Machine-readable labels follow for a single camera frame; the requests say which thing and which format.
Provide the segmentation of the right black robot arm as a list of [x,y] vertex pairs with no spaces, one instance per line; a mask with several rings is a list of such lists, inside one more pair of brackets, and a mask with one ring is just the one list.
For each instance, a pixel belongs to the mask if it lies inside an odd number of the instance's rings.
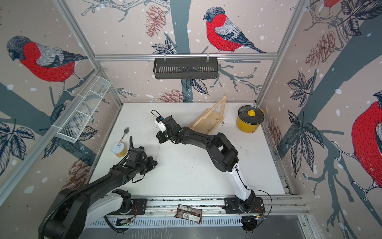
[[156,137],[159,143],[171,141],[173,144],[194,145],[207,151],[213,165],[227,175],[235,193],[233,205],[227,205],[224,209],[230,213],[255,213],[260,208],[256,206],[256,194],[249,190],[242,179],[239,171],[238,151],[222,134],[204,134],[189,127],[181,127],[172,116],[158,116],[155,124],[160,131]]

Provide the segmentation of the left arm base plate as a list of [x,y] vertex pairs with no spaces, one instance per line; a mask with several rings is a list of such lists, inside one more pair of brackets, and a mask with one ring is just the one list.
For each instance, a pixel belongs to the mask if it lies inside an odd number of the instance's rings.
[[147,206],[147,199],[124,199],[121,208],[118,210],[120,215],[144,215]]

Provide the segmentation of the wooden jewelry display stand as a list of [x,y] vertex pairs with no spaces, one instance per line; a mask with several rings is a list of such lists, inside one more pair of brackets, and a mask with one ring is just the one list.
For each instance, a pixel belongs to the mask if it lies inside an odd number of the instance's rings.
[[196,132],[213,134],[216,128],[224,120],[224,111],[227,96],[224,95],[212,108],[208,108],[191,125],[190,128]]

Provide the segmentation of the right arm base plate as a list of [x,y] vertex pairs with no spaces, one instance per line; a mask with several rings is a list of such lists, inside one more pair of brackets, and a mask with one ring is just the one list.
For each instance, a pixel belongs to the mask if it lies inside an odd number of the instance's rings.
[[222,209],[227,214],[265,214],[266,212],[263,199],[259,197],[248,198],[245,201],[236,197],[225,198]]

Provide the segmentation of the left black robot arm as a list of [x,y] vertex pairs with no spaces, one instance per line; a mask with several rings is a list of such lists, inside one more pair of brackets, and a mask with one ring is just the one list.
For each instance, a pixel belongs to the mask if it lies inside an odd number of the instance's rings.
[[105,176],[76,190],[59,192],[38,228],[38,238],[77,239],[90,224],[110,213],[132,214],[133,218],[144,213],[146,202],[140,199],[135,205],[131,193],[121,186],[138,174],[145,176],[157,164],[144,147],[131,144],[126,156]]

